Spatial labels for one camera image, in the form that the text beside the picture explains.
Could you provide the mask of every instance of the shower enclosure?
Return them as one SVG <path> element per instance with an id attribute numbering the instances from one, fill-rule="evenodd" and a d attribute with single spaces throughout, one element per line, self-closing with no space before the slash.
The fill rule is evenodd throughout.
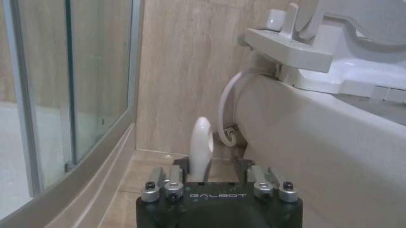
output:
<path id="1" fill-rule="evenodd" d="M 134 121 L 139 10 L 139 0 L 0 0 L 0 220 L 60 211 Z"/>

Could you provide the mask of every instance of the toilet bowl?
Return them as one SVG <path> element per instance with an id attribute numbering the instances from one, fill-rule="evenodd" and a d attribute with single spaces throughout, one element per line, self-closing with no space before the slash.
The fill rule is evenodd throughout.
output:
<path id="1" fill-rule="evenodd" d="M 235 97 L 245 158 L 295 183 L 305 227 L 406 227 L 406 126 L 265 76 Z"/>

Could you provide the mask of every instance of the white flexible hose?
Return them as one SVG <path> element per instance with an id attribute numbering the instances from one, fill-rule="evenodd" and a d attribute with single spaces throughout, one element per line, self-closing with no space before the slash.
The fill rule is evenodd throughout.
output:
<path id="1" fill-rule="evenodd" d="M 218 105 L 218 124 L 217 124 L 217 130 L 218 130 L 218 134 L 221 136 L 221 140 L 222 140 L 223 144 L 226 146 L 229 146 L 229 147 L 235 146 L 235 144 L 237 144 L 237 138 L 235 138 L 235 135 L 234 135 L 234 129 L 233 128 L 227 129 L 227 135 L 225 133 L 223 113 L 225 113 L 225 106 L 226 106 L 227 97 L 229 97 L 229 94 L 230 94 L 230 92 L 231 92 L 231 90 L 233 90 L 237 82 L 239 81 L 239 79 L 242 77 L 245 77 L 245 76 L 251 75 L 251 74 L 255 74 L 255 73 L 259 74 L 259 72 L 261 71 L 258 69 L 249 69 L 249 70 L 245 70 L 245 71 L 239 72 L 231 78 L 231 80 L 229 81 L 229 83 L 226 85 L 226 88 L 223 90 L 223 93 L 222 93 L 221 102 L 219 102 L 219 105 Z"/>

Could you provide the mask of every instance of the black screw head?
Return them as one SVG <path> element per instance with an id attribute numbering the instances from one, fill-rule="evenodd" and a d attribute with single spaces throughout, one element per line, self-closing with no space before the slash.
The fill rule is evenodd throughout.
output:
<path id="1" fill-rule="evenodd" d="M 155 182 L 149 181 L 149 182 L 146 183 L 146 190 L 151 190 L 151 189 L 155 189 Z"/>
<path id="2" fill-rule="evenodd" d="M 293 183 L 291 182 L 283 182 L 283 189 L 286 191 L 291 191 L 293 190 Z"/>
<path id="3" fill-rule="evenodd" d="M 179 199 L 178 194 L 177 193 L 170 194 L 169 199 L 170 199 L 171 202 L 177 202 L 178 199 Z"/>

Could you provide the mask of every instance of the floor tile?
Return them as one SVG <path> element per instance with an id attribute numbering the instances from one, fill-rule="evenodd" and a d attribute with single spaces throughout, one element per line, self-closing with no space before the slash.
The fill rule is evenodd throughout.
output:
<path id="1" fill-rule="evenodd" d="M 100 228 L 135 228 L 137 214 L 135 201 L 141 195 L 133 192 L 119 191 L 107 209 Z"/>

